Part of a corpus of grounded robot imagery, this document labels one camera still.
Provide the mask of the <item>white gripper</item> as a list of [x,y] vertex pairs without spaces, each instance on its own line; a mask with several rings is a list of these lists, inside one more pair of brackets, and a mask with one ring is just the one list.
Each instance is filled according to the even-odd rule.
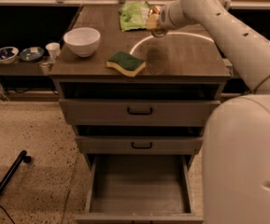
[[151,14],[147,18],[146,28],[156,30],[158,28],[158,18],[160,27],[165,30],[176,30],[183,26],[184,15],[179,1],[168,3],[161,7],[160,16]]

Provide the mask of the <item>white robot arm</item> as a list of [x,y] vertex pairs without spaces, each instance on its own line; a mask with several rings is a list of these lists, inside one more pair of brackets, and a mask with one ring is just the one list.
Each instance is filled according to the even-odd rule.
[[149,29],[199,23],[250,89],[219,105],[203,141],[205,224],[270,224],[270,41],[231,15],[225,0],[177,0]]

